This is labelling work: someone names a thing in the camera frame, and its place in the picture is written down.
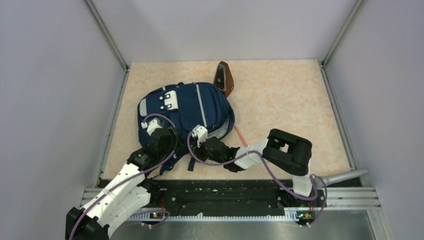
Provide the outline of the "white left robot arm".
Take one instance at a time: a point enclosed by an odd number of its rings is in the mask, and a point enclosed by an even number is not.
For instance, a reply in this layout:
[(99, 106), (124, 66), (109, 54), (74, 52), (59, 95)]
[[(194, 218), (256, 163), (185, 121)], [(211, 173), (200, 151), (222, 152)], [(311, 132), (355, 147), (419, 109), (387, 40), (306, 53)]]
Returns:
[(69, 210), (65, 220), (67, 240), (108, 240), (118, 227), (144, 206), (160, 202), (159, 191), (147, 179), (183, 147), (173, 127), (159, 127), (147, 143), (132, 152), (122, 169), (106, 187), (82, 207)]

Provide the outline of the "navy blue student backpack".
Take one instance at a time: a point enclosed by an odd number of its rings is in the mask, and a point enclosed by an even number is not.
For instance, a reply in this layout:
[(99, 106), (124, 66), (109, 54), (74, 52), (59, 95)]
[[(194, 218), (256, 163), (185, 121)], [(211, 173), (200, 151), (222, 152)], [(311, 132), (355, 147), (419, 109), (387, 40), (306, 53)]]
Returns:
[(138, 141), (147, 143), (149, 135), (142, 122), (158, 118), (163, 129), (172, 127), (181, 138), (183, 146), (165, 162), (159, 173), (171, 171), (174, 165), (189, 154), (187, 137), (197, 126), (204, 126), (210, 137), (222, 139), (235, 124), (235, 113), (228, 99), (212, 83), (179, 83), (153, 90), (137, 106)]

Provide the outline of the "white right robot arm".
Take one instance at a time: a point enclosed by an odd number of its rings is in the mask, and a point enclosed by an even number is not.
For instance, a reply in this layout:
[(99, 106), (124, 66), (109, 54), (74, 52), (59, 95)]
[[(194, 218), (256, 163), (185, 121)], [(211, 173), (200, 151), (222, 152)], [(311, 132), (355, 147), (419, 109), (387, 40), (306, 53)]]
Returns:
[[(232, 173), (263, 164), (271, 178), (293, 196), (299, 206), (307, 206), (318, 197), (314, 178), (309, 176), (312, 143), (300, 136), (271, 129), (268, 136), (252, 145), (229, 147), (216, 136), (209, 136), (203, 126), (194, 128), (186, 139), (191, 157), (200, 164), (224, 167)], [(278, 180), (268, 166), (271, 163), (292, 176), (293, 187)]]

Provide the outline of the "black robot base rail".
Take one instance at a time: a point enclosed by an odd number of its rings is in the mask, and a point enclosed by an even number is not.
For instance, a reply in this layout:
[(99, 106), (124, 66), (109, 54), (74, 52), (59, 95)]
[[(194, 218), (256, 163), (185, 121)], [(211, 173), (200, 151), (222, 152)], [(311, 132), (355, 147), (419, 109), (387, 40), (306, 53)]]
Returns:
[(325, 194), (314, 201), (295, 198), (274, 180), (148, 180), (150, 202), (145, 209), (164, 209), (172, 217), (283, 216), (289, 208), (318, 210)]

